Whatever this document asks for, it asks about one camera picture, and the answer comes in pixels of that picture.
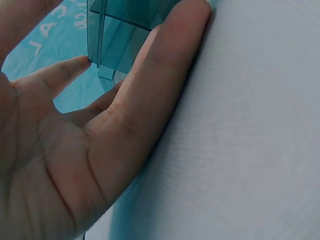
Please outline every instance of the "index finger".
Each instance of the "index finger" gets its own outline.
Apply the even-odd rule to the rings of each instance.
[[[0,65],[62,0],[0,0]]]
[[[205,0],[183,0],[161,26],[121,101],[91,120],[88,159],[110,202],[129,185],[168,121],[211,14]]]

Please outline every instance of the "white fabric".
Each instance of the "white fabric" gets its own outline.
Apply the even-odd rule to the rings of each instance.
[[[111,232],[86,239],[319,240],[319,13],[319,0],[220,1]]]

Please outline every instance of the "transparent teal plastic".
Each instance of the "transparent teal plastic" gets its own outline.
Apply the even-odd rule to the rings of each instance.
[[[129,73],[149,32],[180,0],[87,0],[89,60],[104,91]]]

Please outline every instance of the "hand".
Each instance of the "hand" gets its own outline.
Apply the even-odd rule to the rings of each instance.
[[[1,65],[60,2],[0,1]],[[115,202],[162,133],[210,14],[205,0],[180,2],[122,85],[79,111],[61,114],[53,99],[90,66],[85,56],[14,82],[0,74],[3,239],[72,239]]]

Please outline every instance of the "blue cloth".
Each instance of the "blue cloth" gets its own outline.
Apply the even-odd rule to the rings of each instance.
[[[86,0],[65,0],[7,57],[2,71],[13,81],[40,68],[87,55]],[[69,85],[54,104],[62,113],[84,108],[103,94],[95,64]]]

